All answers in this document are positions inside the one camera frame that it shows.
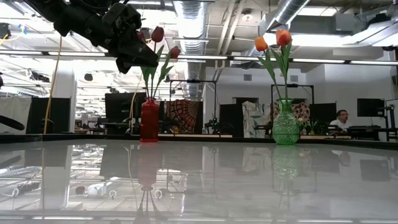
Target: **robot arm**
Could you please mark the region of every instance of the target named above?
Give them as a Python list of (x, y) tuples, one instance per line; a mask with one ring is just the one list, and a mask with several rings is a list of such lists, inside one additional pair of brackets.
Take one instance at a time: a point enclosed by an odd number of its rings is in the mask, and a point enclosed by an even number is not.
[(132, 66), (156, 67), (157, 55), (137, 35), (141, 15), (131, 6), (109, 0), (24, 0), (62, 36), (71, 31), (108, 50), (122, 73)]

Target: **red vase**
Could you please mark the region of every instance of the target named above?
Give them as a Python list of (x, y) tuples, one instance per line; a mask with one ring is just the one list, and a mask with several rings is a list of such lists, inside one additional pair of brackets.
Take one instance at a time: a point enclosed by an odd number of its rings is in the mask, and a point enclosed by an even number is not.
[(146, 98), (141, 108), (141, 142), (157, 142), (159, 132), (159, 105), (155, 98)]

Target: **white wall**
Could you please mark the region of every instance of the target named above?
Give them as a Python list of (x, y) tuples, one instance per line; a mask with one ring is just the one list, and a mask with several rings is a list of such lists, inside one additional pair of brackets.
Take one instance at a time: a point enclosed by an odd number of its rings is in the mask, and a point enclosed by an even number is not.
[[(206, 79), (211, 80), (214, 74), (214, 68), (206, 68)], [(244, 74), (251, 74), (252, 81), (243, 81)], [(283, 84), (283, 77), (280, 77), (280, 70), (275, 70), (277, 75), (277, 83)], [(305, 84), (305, 74), (299, 69), (289, 70), (289, 75), (298, 75), (299, 82), (297, 84)], [(218, 102), (216, 106), (216, 117), (219, 118), (219, 108), (223, 104), (232, 104), (235, 97), (259, 98), (259, 103), (271, 103), (271, 84), (272, 79), (264, 69), (242, 70), (240, 68), (225, 68), (220, 75), (217, 83)], [(285, 89), (279, 87), (282, 97), (285, 95)], [(311, 96), (302, 88), (288, 88), (288, 96), (290, 98), (306, 98), (311, 102)], [(274, 88), (274, 101), (278, 99), (278, 94)], [(214, 93), (206, 86), (203, 94), (203, 122), (207, 123), (214, 114)]]
[[(389, 54), (385, 52), (379, 60), (389, 60)], [(357, 117), (357, 98), (395, 98), (391, 70), (388, 66), (320, 65), (306, 74), (306, 81), (315, 85), (316, 103), (336, 102), (337, 110), (347, 110), (354, 125), (371, 125), (370, 118)], [(384, 127), (385, 120), (373, 118), (373, 124)]]

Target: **red tulip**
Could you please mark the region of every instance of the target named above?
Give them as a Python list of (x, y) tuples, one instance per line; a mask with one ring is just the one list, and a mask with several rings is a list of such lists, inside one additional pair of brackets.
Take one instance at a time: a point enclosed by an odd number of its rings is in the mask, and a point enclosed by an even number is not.
[(139, 38), (140, 40), (142, 40), (142, 41), (145, 42), (145, 36), (144, 36), (144, 34), (143, 34), (142, 32), (137, 31), (137, 36), (138, 36), (138, 38)]
[(161, 42), (164, 37), (164, 30), (162, 27), (156, 27), (150, 36), (154, 42)]
[(267, 48), (268, 48), (268, 44), (264, 40), (263, 36), (260, 36), (260, 37), (257, 37), (256, 39), (254, 39), (254, 45), (256, 46), (256, 50), (260, 51), (260, 52), (267, 50)]
[(180, 53), (181, 53), (181, 50), (179, 49), (179, 47), (175, 46), (172, 49), (170, 49), (170, 58), (176, 59), (176, 58), (178, 58)]
[(276, 31), (276, 43), (279, 46), (288, 45), (292, 41), (292, 35), (288, 30), (277, 30)]

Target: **orange tulip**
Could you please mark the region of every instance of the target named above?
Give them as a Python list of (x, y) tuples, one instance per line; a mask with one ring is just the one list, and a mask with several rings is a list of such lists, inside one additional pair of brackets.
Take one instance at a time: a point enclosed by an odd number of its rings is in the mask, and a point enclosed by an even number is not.
[(267, 50), (268, 48), (268, 44), (267, 42), (264, 40), (264, 37), (257, 37), (256, 39), (254, 39), (254, 45), (256, 46), (257, 51), (264, 51)]
[(288, 45), (292, 41), (292, 35), (288, 30), (277, 30), (276, 31), (276, 43), (279, 46)]

